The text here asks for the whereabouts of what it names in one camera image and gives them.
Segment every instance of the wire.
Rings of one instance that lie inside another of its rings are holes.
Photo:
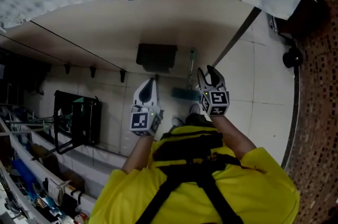
[[[69,64],[69,62],[67,62],[67,61],[61,60],[61,59],[59,59],[59,58],[57,58],[57,57],[54,57],[54,56],[49,55],[49,54],[47,54],[47,53],[44,53],[44,52],[42,52],[42,51],[40,51],[40,50],[37,50],[37,49],[35,49],[35,48],[33,48],[33,47],[29,46],[29,45],[25,45],[25,44],[23,44],[23,43],[21,43],[21,42],[19,42],[19,41],[17,41],[17,40],[14,40],[14,39],[12,39],[12,38],[9,38],[9,37],[7,37],[7,36],[4,36],[4,35],[1,34],[1,33],[0,33],[0,35],[3,36],[4,38],[7,38],[7,39],[9,39],[9,40],[12,40],[12,41],[15,42],[15,43],[18,43],[18,44],[20,44],[20,45],[23,45],[23,46],[25,46],[25,47],[27,47],[27,48],[29,48],[29,49],[35,50],[35,51],[37,51],[37,52],[39,52],[39,53],[42,53],[42,54],[47,55],[47,56],[49,56],[49,57],[52,57],[52,58],[54,58],[54,59],[56,59],[56,60],[59,60],[59,61],[62,61],[62,62],[65,62],[65,63]]]
[[[41,27],[41,28],[45,29],[46,31],[48,31],[48,32],[50,32],[50,33],[52,33],[52,34],[54,34],[54,35],[56,35],[56,36],[60,37],[61,39],[64,39],[65,41],[67,41],[67,42],[69,42],[69,43],[71,43],[71,44],[73,44],[73,45],[77,46],[78,48],[80,48],[80,49],[82,49],[82,50],[85,50],[85,51],[87,51],[88,53],[90,53],[90,54],[94,55],[95,57],[98,57],[98,58],[100,58],[100,59],[104,60],[105,62],[108,62],[108,63],[109,63],[109,64],[111,64],[112,66],[115,66],[115,67],[117,67],[118,69],[120,69],[120,70],[122,70],[122,71],[125,71],[125,72],[126,72],[126,70],[124,70],[124,69],[122,69],[121,67],[119,67],[119,66],[117,66],[117,65],[113,64],[112,62],[110,62],[110,61],[107,61],[106,59],[104,59],[104,58],[102,58],[102,57],[100,57],[100,56],[98,56],[98,55],[96,55],[96,54],[94,54],[94,53],[90,52],[90,51],[89,51],[89,50],[87,50],[87,49],[84,49],[83,47],[81,47],[81,46],[79,46],[79,45],[77,45],[77,44],[75,44],[75,43],[73,43],[73,42],[69,41],[68,39],[66,39],[66,38],[64,38],[64,37],[62,37],[62,36],[60,36],[60,35],[56,34],[55,32],[52,32],[51,30],[48,30],[48,29],[46,29],[45,27],[43,27],[43,26],[41,26],[41,25],[39,25],[39,24],[35,23],[34,21],[31,21],[31,22],[32,22],[33,24],[35,24],[35,25],[37,25],[37,26],[39,26],[39,27]]]

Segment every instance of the yellow shirt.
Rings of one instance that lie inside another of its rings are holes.
[[[214,128],[185,126],[173,134]],[[171,137],[153,144],[152,152]],[[234,156],[226,146],[211,150]],[[90,224],[134,224],[142,215],[167,176],[157,166],[182,164],[185,161],[154,162],[147,169],[128,175],[114,170],[91,213]],[[213,177],[230,207],[247,223],[292,223],[298,213],[299,192],[291,179],[264,148],[257,148],[241,159],[239,166],[228,164]],[[163,203],[152,223],[222,223],[209,198],[196,183],[182,183]]]

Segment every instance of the blue object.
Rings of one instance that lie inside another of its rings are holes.
[[[34,191],[34,184],[38,184],[33,173],[25,166],[21,159],[12,161],[13,168],[15,168],[27,185],[27,192],[29,196],[34,200],[37,194]]]

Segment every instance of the tiled wall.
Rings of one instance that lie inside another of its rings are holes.
[[[322,223],[338,198],[338,0],[328,20],[301,42],[299,118],[287,171],[301,192],[296,223]]]

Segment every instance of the harness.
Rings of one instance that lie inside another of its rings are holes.
[[[167,180],[160,186],[136,224],[151,223],[170,193],[185,182],[196,182],[205,191],[223,223],[243,224],[241,218],[227,203],[212,176],[213,172],[224,170],[227,164],[241,165],[237,158],[230,155],[211,154],[211,149],[222,146],[221,133],[168,141],[160,146],[153,154],[154,161],[186,160],[186,164],[158,167],[167,175]],[[196,158],[203,161],[194,163],[193,160]]]

